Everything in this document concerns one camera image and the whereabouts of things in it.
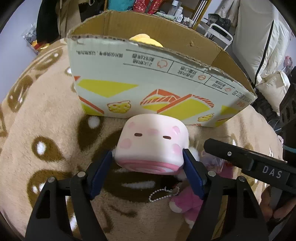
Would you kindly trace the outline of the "person's hand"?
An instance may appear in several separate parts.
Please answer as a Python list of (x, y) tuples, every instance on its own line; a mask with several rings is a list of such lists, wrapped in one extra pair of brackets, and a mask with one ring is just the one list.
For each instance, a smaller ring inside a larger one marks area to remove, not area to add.
[(284, 217), (286, 217), (290, 211), (295, 206), (295, 198), (289, 200), (284, 206), (278, 208), (278, 209), (272, 209), (270, 205), (271, 201), (271, 186), (267, 186), (264, 192), (261, 195), (261, 202), (260, 202), (260, 209), (262, 211), (264, 220), (267, 222), (272, 217), (278, 220), (282, 220)]

